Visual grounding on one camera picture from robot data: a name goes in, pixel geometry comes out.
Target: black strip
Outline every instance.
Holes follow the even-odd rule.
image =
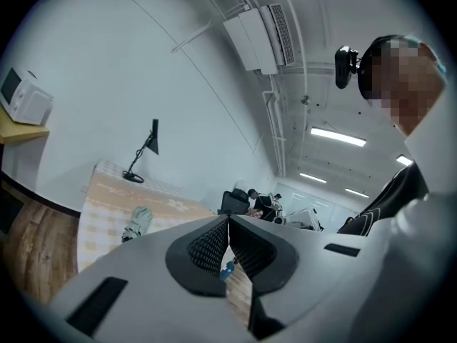
[[[324,247],[324,249],[327,249],[327,250],[330,250],[331,252],[335,252],[335,253],[339,253],[339,254],[349,255],[350,257],[357,257],[358,253],[360,252],[360,249],[345,247],[344,245],[338,245],[338,244],[326,245]]]
[[[105,278],[66,321],[91,337],[127,283],[125,279]]]
[[[69,216],[76,217],[77,219],[81,216],[81,212],[75,211],[74,209],[69,209],[65,206],[61,206],[60,204],[53,203],[52,201],[49,201],[46,198],[43,198],[39,196],[38,194],[34,193],[30,189],[27,189],[23,185],[19,184],[16,182],[14,179],[9,177],[7,174],[1,172],[0,178],[3,179],[6,183],[8,183],[10,186],[15,188],[16,190],[20,191],[24,196],[27,196],[30,199],[33,199],[34,201],[43,204],[46,207],[49,207],[50,209],[54,209],[56,211],[61,212],[62,214],[68,214]]]

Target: air conditioner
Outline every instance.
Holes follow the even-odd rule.
[[[278,73],[278,66],[295,63],[291,33],[280,4],[251,9],[224,22],[247,71]]]

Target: black chair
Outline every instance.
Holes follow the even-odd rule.
[[[423,198],[428,188],[416,163],[401,170],[384,190],[354,220],[343,225],[339,234],[367,236],[374,222],[394,217],[413,199]]]
[[[248,194],[235,188],[232,192],[225,191],[222,196],[221,209],[218,214],[245,214],[249,209]]]

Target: camera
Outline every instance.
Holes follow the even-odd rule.
[[[346,88],[352,74],[358,72],[358,51],[349,46],[341,46],[335,53],[335,82],[340,89]]]

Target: desk lamp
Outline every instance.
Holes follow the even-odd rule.
[[[142,177],[140,177],[138,174],[133,173],[131,169],[134,167],[136,161],[141,157],[141,155],[143,155],[143,150],[145,147],[147,147],[152,152],[155,152],[157,155],[159,155],[159,144],[157,142],[158,130],[159,130],[159,120],[153,119],[152,131],[150,132],[148,138],[144,142],[144,145],[139,150],[136,150],[136,157],[130,164],[129,170],[128,171],[124,170],[122,172],[124,179],[127,179],[130,182],[144,183],[144,179]]]

